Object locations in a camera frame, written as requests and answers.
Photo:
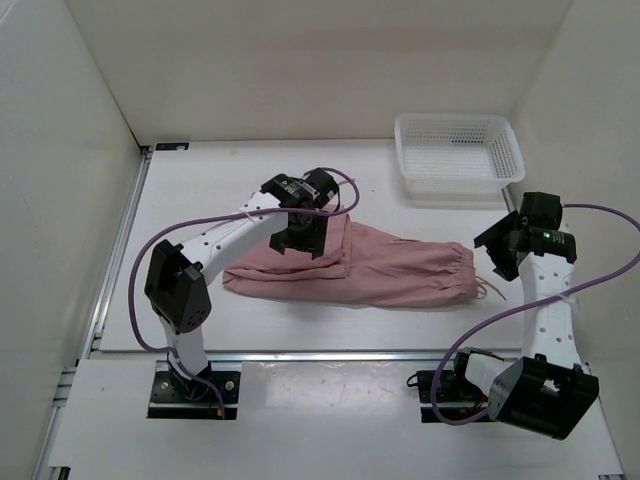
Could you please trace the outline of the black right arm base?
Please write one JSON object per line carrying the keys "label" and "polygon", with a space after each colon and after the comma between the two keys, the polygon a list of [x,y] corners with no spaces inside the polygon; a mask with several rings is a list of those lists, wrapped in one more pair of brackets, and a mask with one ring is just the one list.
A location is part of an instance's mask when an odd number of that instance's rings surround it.
{"label": "black right arm base", "polygon": [[[432,370],[418,370],[406,380],[406,387],[418,393],[423,424],[440,423],[430,400],[434,375],[435,372]],[[488,398],[478,387],[466,380],[459,380],[452,370],[445,370],[442,373],[440,386],[436,391],[436,400],[441,414],[455,421],[472,417],[489,406]]]}

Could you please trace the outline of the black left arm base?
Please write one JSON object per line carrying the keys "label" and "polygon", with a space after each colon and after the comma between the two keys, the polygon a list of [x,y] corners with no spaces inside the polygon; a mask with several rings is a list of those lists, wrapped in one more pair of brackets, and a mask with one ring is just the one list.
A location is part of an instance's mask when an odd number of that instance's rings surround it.
{"label": "black left arm base", "polygon": [[147,417],[150,419],[227,420],[237,419],[241,372],[218,370],[208,381],[221,394],[220,407],[215,392],[201,382],[184,381],[170,367],[160,364],[154,373]]}

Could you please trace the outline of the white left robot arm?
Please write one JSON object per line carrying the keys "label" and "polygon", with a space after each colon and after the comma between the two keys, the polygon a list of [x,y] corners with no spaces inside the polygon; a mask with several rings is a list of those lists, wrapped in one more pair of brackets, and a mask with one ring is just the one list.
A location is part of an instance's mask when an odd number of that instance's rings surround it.
{"label": "white left robot arm", "polygon": [[338,183],[321,168],[301,178],[278,174],[253,194],[238,218],[188,241],[154,246],[144,293],[165,331],[172,386],[186,399],[199,401],[210,392],[201,329],[212,310],[209,284],[262,241],[279,254],[294,250],[309,259],[321,256],[328,218],[315,212],[338,195]]}

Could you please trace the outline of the pink trousers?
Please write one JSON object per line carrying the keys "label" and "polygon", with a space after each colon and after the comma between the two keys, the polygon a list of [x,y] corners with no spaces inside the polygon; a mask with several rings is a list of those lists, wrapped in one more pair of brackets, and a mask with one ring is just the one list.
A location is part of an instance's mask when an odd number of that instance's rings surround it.
{"label": "pink trousers", "polygon": [[347,215],[329,219],[322,256],[263,242],[224,271],[222,285],[254,298],[391,309],[454,306],[495,288],[457,242],[404,239]]}

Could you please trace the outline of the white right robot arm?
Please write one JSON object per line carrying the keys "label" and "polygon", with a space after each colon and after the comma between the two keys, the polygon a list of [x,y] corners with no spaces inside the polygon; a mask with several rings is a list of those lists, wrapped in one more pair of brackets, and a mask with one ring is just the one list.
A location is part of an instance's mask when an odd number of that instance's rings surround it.
{"label": "white right robot arm", "polygon": [[509,362],[478,349],[458,353],[449,387],[460,399],[482,393],[488,417],[556,440],[566,439],[599,395],[574,342],[568,289],[576,242],[562,225],[559,196],[524,194],[519,210],[475,238],[494,271],[522,283],[521,357]]}

